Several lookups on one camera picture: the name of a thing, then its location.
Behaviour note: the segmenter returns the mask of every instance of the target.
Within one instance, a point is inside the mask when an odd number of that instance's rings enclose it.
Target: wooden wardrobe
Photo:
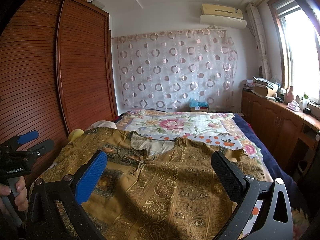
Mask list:
[[[26,176],[32,183],[74,129],[117,117],[109,14],[84,0],[26,0],[0,36],[0,143],[32,130],[55,148]]]

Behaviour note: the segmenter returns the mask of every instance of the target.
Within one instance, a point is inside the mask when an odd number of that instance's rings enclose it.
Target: paisley pattern fabric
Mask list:
[[[181,137],[152,140],[103,127],[64,147],[55,160],[58,165],[41,178],[61,180],[87,163],[96,150],[104,150],[106,169],[82,206],[106,239],[211,240],[233,210],[211,167],[211,154],[219,149],[245,174],[264,179],[261,165],[242,149],[232,151]],[[58,208],[76,236],[61,203]]]

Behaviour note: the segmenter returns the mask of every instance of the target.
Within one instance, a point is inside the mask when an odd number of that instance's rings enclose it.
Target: human hand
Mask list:
[[[19,181],[16,183],[16,189],[19,192],[19,195],[15,197],[15,204],[18,207],[19,211],[25,211],[28,208],[27,200],[27,188],[24,177],[19,177]],[[11,189],[8,186],[0,184],[0,195],[8,196],[11,193]],[[1,212],[7,212],[2,199],[0,199],[0,210]]]

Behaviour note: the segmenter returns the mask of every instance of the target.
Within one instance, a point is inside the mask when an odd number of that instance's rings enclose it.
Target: navy blue blanket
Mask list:
[[[309,214],[309,209],[307,206],[307,202],[303,197],[301,191],[299,190],[297,184],[293,181],[293,179],[286,174],[278,165],[274,157],[268,151],[268,149],[264,146],[264,144],[260,141],[260,139],[255,135],[253,130],[247,124],[247,122],[240,117],[238,114],[235,114],[233,118],[236,125],[241,129],[247,138],[256,144],[257,147],[261,149],[261,153],[263,155],[263,162],[265,163],[267,169],[270,172],[270,175],[273,179],[281,178],[284,181],[285,187],[288,192],[290,205],[294,209],[300,209],[304,211],[305,214]]]

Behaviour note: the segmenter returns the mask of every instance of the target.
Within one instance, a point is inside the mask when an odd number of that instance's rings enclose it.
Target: window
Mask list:
[[[294,0],[270,0],[282,57],[282,87],[306,93],[319,101],[320,70],[318,35],[308,16]]]

